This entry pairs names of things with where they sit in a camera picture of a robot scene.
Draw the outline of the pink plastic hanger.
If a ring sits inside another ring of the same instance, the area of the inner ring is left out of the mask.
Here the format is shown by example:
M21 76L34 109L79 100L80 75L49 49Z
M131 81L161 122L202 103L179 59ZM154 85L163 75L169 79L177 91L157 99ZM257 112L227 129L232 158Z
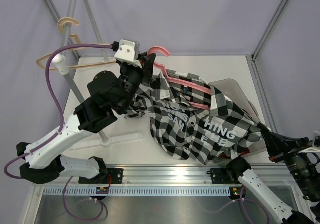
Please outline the pink plastic hanger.
M165 57L168 57L170 55L170 52L166 48L161 47L161 46L154 46L154 47L150 48L147 51L147 56L150 56L150 55L153 55L153 54L156 54L156 53L161 53ZM168 72L167 72L166 67L163 64L160 64L160 63L154 61L153 66L161 71L162 75L166 79L166 83L178 84L178 85L181 85L183 87L187 87L187 88L198 90L198 91L200 91L202 93L205 93L205 94L209 94L209 95L212 94L211 89L205 88L205 87L200 86L200 85L198 85L196 83L193 83L193 82L189 82L189 81L186 81L186 80L170 77ZM159 94L160 95L159 98L161 100L162 99L167 99L167 98L169 98L169 94L167 94L167 92L165 92L165 93L163 92L163 94ZM199 103L195 103L195 102L190 102L190 101L189 101L189 104L194 108L202 109L202 110L209 110L209 108L210 108L207 105L199 104Z

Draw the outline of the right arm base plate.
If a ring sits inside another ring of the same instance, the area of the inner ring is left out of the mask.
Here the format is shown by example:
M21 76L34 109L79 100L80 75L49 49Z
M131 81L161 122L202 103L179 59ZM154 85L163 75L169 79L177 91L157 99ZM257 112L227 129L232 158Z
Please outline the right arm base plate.
M206 172L210 176L212 184L216 185L231 185L231 184L240 184L237 180L232 178L226 167L214 167Z

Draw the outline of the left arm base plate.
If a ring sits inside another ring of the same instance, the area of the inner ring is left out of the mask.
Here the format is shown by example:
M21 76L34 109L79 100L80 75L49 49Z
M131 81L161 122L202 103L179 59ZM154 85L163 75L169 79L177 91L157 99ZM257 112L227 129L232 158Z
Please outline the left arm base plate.
M96 176L93 179L80 177L78 183L81 185L96 185L95 191L90 195L91 198L99 201L104 200L110 192L111 185L120 185L123 183L124 169L123 168L107 168L107 175L98 179Z

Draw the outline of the grey black plaid shirt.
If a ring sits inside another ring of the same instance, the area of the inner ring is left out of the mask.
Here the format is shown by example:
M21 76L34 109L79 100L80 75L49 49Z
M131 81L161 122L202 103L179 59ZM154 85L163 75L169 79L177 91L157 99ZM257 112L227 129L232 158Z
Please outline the grey black plaid shirt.
M162 74L140 85L126 117L148 115L151 136L169 156L207 165L226 150L240 154L263 140L260 122L202 77L174 70L168 75L211 90L207 94L166 83ZM160 99L163 93L169 97ZM189 102L206 105L209 110L194 108Z

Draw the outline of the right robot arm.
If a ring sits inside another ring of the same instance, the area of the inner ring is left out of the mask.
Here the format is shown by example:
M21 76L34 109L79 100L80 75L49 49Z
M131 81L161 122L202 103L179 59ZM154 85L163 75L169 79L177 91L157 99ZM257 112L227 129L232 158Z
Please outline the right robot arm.
M320 133L313 140L307 137L293 138L277 134L259 124L269 160L283 163L293 177L305 201L315 203L310 208L315 220L320 220L320 173L317 170L320 153ZM226 166L226 176L233 183L240 183L249 190L278 224L312 224L306 214L294 210L278 193L265 184L254 168L242 157Z

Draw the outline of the red black plaid shirt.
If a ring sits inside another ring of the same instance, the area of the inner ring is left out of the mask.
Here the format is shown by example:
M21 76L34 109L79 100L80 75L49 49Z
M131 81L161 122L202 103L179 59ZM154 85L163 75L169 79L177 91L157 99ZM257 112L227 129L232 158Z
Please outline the red black plaid shirt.
M250 153L251 152L248 148L246 148L243 152L238 153L238 154L232 153L230 150L226 150L223 153L221 153L218 157L221 159L225 159L225 160L233 160L237 157L244 156L244 155L247 155Z

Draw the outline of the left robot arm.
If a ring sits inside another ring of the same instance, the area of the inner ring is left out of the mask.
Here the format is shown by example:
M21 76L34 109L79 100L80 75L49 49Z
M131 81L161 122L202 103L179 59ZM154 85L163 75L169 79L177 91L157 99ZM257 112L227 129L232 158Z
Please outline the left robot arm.
M47 184L59 177L78 177L90 184L103 183L108 176L102 158L71 158L63 155L80 141L101 132L125 115L142 83L151 80L156 54L139 54L137 63L121 60L120 75L99 72L88 85L90 97L75 108L62 128L49 133L35 143L21 142L17 154L25 160L19 172L22 179L34 184Z

